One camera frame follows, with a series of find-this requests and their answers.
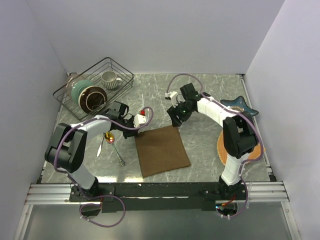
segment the robotic arm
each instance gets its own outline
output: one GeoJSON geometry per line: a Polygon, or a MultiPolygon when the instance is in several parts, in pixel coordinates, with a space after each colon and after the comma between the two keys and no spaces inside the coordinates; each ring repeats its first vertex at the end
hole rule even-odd
{"type": "MultiPolygon", "coordinates": [[[[58,170],[65,172],[72,178],[89,197],[97,195],[99,182],[83,163],[87,140],[112,130],[122,131],[125,139],[137,135],[137,128],[147,123],[147,117],[144,116],[144,111],[141,111],[127,119],[125,113],[128,112],[129,107],[127,105],[117,101],[114,102],[101,115],[96,115],[89,122],[80,123],[82,126],[73,131],[65,140],[65,143],[69,143],[69,146],[63,145],[59,152],[56,163],[58,170]]],[[[52,165],[55,164],[55,156],[62,138],[77,125],[58,124],[45,151],[45,160],[52,165]]]]}
{"type": "MultiPolygon", "coordinates": [[[[235,113],[225,111],[213,102],[214,98],[209,94],[204,93],[206,96],[204,98],[195,90],[192,83],[184,85],[180,91],[184,102],[178,102],[178,93],[175,91],[165,94],[165,98],[172,102],[167,113],[174,127],[181,126],[193,112],[204,114],[223,127],[224,147],[228,154],[219,182],[222,195],[230,196],[241,184],[241,163],[248,158],[258,144],[258,139],[245,120],[235,113]]],[[[242,115],[253,121],[250,113],[244,111],[242,115]]]]}

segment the dark brown bowl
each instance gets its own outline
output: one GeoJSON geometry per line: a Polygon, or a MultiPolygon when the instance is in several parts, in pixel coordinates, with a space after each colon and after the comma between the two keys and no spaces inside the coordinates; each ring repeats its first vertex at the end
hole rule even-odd
{"type": "Polygon", "coordinates": [[[89,86],[81,92],[78,104],[85,113],[89,114],[107,101],[105,90],[99,86],[89,86]]]}

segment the gray wall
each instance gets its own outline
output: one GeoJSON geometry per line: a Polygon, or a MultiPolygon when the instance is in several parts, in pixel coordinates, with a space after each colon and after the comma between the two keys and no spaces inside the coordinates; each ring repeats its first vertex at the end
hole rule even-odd
{"type": "Polygon", "coordinates": [[[24,0],[0,1],[0,235],[12,239],[39,177],[66,73],[24,0]]]}
{"type": "Polygon", "coordinates": [[[320,1],[286,0],[245,75],[303,239],[319,239],[320,1]]]}
{"type": "Polygon", "coordinates": [[[245,73],[284,0],[27,0],[68,72],[245,73]]]}

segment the mug handle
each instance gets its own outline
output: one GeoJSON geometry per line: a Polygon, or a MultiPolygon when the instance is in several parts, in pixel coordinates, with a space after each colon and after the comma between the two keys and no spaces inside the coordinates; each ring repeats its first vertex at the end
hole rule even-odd
{"type": "Polygon", "coordinates": [[[116,80],[118,81],[119,86],[121,86],[124,83],[121,77],[117,77],[116,80]]]}

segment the metal rack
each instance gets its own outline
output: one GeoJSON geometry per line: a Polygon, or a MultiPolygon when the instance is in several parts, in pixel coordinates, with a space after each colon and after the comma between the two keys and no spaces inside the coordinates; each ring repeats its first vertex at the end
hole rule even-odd
{"type": "Polygon", "coordinates": [[[132,88],[135,75],[130,72],[128,69],[124,68],[122,65],[117,63],[110,57],[105,57],[104,59],[98,61],[96,64],[89,67],[87,70],[79,74],[84,78],[92,81],[94,85],[102,88],[107,96],[108,100],[106,103],[95,109],[90,113],[85,113],[77,103],[73,102],[73,100],[66,94],[67,84],[64,84],[62,87],[57,89],[53,93],[53,97],[61,103],[61,105],[68,110],[76,119],[79,121],[84,121],[91,118],[94,115],[99,114],[108,108],[114,101],[120,98],[123,94],[125,94],[129,89],[132,88]],[[123,80],[123,84],[116,88],[115,90],[106,89],[102,85],[101,75],[105,71],[114,71],[119,78],[123,80]]]}

